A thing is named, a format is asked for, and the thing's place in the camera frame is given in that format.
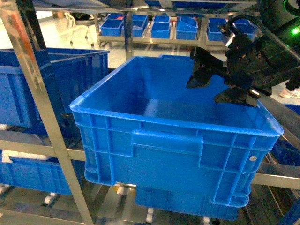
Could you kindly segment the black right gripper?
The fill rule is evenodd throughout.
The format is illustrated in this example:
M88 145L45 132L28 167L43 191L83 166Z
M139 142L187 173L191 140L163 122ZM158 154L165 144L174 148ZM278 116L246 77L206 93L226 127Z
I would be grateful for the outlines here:
M213 75L224 78L228 88L214 97L215 103L256 107L258 95L271 95L271 88L286 83L284 95L297 95L300 88L300 24L287 22L273 31L261 30L255 41L230 23L220 27L226 36L235 34L229 45L227 68L223 61L201 47L190 53L193 72L188 89L206 87Z

